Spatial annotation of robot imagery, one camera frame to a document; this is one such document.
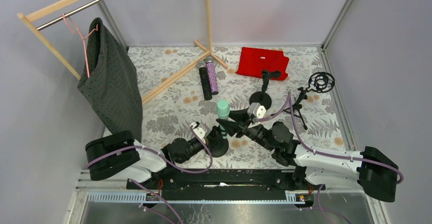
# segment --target floral tablecloth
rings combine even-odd
[[[315,47],[269,48],[284,51],[290,58],[288,78],[285,81],[271,80],[267,93],[273,100],[267,114],[275,113],[284,103],[288,90],[297,97],[298,87],[307,86],[309,76],[322,71],[318,51]],[[241,47],[215,47],[214,52],[228,64],[225,70],[216,64],[219,94],[210,101],[202,95],[198,69],[193,69],[165,91],[143,105],[143,139],[142,143],[153,149],[160,149],[177,137],[187,140],[192,138],[189,124],[194,121],[206,123],[210,128],[217,125],[215,121],[216,104],[220,99],[229,102],[231,110],[247,108],[249,97],[260,91],[262,79],[237,75]],[[135,63],[138,73],[138,85],[141,95],[159,85],[175,72],[182,69],[202,51],[196,47],[154,48],[131,47],[128,52]],[[344,143],[335,115],[334,103],[329,94],[311,93],[303,102],[302,114],[308,130],[304,130],[298,119],[302,139],[314,146],[344,150]],[[293,132],[291,117],[282,113],[276,118],[285,123]],[[264,122],[271,128],[273,122]],[[229,138],[230,148],[226,155],[215,158],[213,168],[234,169],[280,169],[271,158],[271,152],[249,140],[247,137]],[[204,168],[209,157],[201,151],[182,167]]]

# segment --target hanging clothes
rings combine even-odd
[[[90,77],[84,67],[77,88],[110,132],[129,130],[141,142],[143,107],[137,69],[100,18],[92,21],[89,30],[96,26],[98,31],[87,43]]]

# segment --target polka dot fabric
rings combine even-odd
[[[97,24],[99,30],[87,43],[90,77],[84,65],[77,88],[111,133],[129,130],[141,141],[143,107],[137,69],[100,18],[92,21],[89,30]]]

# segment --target robotic hand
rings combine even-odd
[[[360,152],[310,146],[310,150],[293,139],[294,135],[280,121],[276,121],[271,129],[266,129],[263,125],[250,127],[263,118],[265,112],[264,106],[253,103],[249,109],[232,111],[230,118],[234,121],[217,119],[217,122],[230,136],[240,138],[245,135],[272,151],[272,158],[277,163],[294,166],[292,179],[288,179],[291,187],[295,185],[297,189],[307,189],[310,185],[325,184],[326,187],[358,188],[375,199],[394,202],[397,173],[387,167],[359,160],[373,160],[398,169],[398,166],[378,149],[366,147]]]

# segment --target red cloth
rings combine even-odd
[[[262,78],[262,70],[280,71],[282,75],[272,80],[285,80],[288,62],[289,58],[284,56],[283,51],[244,47],[241,49],[237,74]]]

